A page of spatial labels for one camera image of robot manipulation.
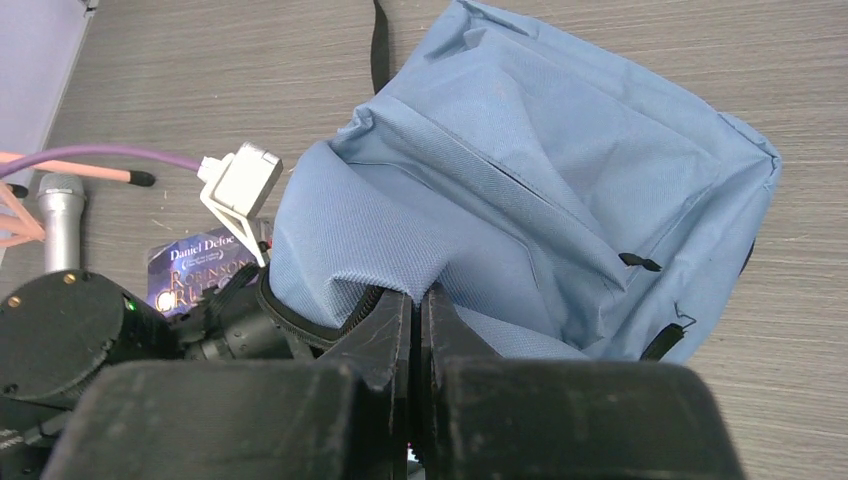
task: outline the microphone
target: microphone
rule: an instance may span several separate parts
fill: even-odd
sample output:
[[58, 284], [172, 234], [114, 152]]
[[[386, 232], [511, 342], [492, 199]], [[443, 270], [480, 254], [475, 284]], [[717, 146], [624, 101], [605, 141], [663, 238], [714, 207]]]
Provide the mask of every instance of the microphone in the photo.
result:
[[76, 175], [48, 173], [38, 189], [44, 217], [46, 273], [80, 268], [80, 221], [85, 206], [82, 180]]

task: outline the book cover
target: book cover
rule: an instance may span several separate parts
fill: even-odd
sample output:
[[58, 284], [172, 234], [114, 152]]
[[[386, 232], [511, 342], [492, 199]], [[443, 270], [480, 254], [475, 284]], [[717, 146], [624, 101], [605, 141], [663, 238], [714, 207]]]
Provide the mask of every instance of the book cover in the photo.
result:
[[[270, 227], [259, 223], [260, 239]], [[170, 317], [187, 312], [203, 290], [223, 287], [241, 267], [256, 259], [226, 227], [198, 233], [150, 250], [147, 303]]]

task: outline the backpack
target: backpack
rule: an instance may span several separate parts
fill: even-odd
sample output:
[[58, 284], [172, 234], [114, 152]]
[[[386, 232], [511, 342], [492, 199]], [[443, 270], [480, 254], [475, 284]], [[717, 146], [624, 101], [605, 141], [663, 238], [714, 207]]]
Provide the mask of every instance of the backpack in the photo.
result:
[[781, 172], [761, 134], [539, 20], [456, 0], [297, 163], [273, 302], [327, 346], [382, 289], [435, 283], [511, 358], [687, 360], [715, 328]]

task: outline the white plug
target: white plug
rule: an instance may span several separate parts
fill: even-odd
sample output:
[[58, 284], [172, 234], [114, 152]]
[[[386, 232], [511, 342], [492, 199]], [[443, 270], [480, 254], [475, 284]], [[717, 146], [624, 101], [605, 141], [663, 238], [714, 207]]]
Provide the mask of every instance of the white plug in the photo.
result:
[[259, 248], [255, 219], [282, 173], [279, 157], [249, 142], [221, 160], [204, 157], [197, 170], [197, 177], [206, 184], [200, 201], [256, 257], [260, 267], [268, 259]]

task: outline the gray wooden table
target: gray wooden table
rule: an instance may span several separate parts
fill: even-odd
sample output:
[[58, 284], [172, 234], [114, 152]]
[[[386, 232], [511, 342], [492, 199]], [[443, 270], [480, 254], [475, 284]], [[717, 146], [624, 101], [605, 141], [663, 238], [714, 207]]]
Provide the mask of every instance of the gray wooden table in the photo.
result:
[[[385, 3], [399, 62], [447, 4]], [[665, 75], [780, 149], [785, 173], [757, 252], [691, 366], [717, 393], [752, 478], [848, 478], [848, 3], [492, 3]], [[50, 143], [201, 157], [251, 140], [291, 168], [368, 99], [372, 21], [368, 0], [103, 0]], [[214, 227], [214, 217], [187, 171], [91, 162], [159, 177], [152, 189], [86, 185], [86, 265], [143, 295], [147, 250]], [[0, 293], [41, 268], [39, 245], [11, 250]]]

